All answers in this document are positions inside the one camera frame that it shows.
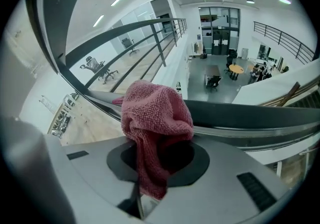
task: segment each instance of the round wooden table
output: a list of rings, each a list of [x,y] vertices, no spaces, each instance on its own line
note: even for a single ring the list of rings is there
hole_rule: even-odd
[[[232,80],[237,80],[238,79],[238,75],[239,74],[243,74],[245,71],[244,71],[244,68],[242,66],[239,66],[239,65],[234,65],[234,64],[231,64],[229,66],[229,69],[231,70],[231,75],[230,75],[230,78]]]

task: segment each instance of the desk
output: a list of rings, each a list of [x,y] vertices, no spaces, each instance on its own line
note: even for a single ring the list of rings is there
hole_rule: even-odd
[[[208,79],[213,77],[220,77],[220,71],[217,65],[208,65],[205,67],[204,83],[208,84]]]
[[[232,80],[237,80],[237,79],[238,79],[238,75],[245,72],[242,66],[234,65],[234,64],[231,64],[231,65],[229,66],[229,69],[232,71],[232,73],[231,73],[231,75],[230,75],[230,78],[231,78]]]

